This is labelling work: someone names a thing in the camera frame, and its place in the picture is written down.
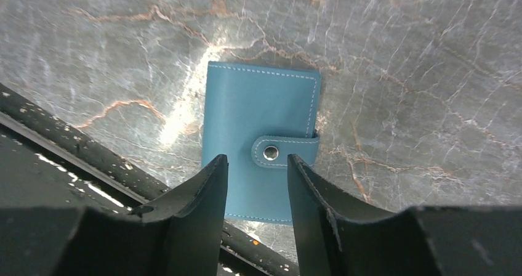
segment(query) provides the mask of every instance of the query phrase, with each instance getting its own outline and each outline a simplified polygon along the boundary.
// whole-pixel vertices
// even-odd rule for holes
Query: stitched edge
[[[240,214],[232,214],[232,213],[225,213],[226,216],[236,216],[236,217],[245,217],[247,219],[262,219],[264,221],[273,221],[273,222],[292,222],[291,219],[267,219],[264,217],[257,217],[257,216],[242,216]]]
[[[259,158],[257,157],[257,148],[259,147],[259,145],[262,143],[262,142],[288,142],[288,143],[292,143],[292,144],[317,144],[319,142],[319,140],[316,140],[316,141],[313,141],[313,142],[298,142],[296,140],[277,140],[277,139],[264,139],[264,140],[261,140],[256,146],[255,146],[255,149],[254,149],[254,154],[255,154],[255,159],[263,164],[263,165],[269,165],[269,166],[288,166],[288,164],[270,164],[270,163],[264,163],[263,161],[259,160]]]
[[[308,77],[308,76],[293,75],[293,74],[277,73],[277,72],[273,72],[273,71],[252,70],[250,68],[226,67],[224,65],[211,65],[211,64],[209,64],[209,67],[211,67],[211,68],[226,68],[228,70],[234,70],[234,71],[249,71],[251,73],[261,73],[261,74],[269,74],[269,75],[276,75],[276,76],[283,76],[283,77],[294,77],[294,78],[303,78],[303,79],[313,80],[314,81],[314,85],[313,85],[313,90],[311,92],[310,111],[308,112],[307,133],[305,135],[305,137],[308,137],[308,132],[310,130],[311,111],[313,109],[313,101],[314,101],[314,98],[315,98],[315,89],[317,88],[317,78]]]

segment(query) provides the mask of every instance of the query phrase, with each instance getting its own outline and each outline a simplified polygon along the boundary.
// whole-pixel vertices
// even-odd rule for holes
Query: marble surface
[[[316,170],[392,211],[522,203],[521,41],[522,0],[0,0],[0,82],[170,186],[208,61],[319,69]]]

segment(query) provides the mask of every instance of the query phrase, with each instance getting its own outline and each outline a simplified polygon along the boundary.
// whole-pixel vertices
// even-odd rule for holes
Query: metal button
[[[279,150],[273,145],[269,145],[263,151],[263,156],[265,156],[265,159],[268,161],[276,160],[276,158],[279,156]]]

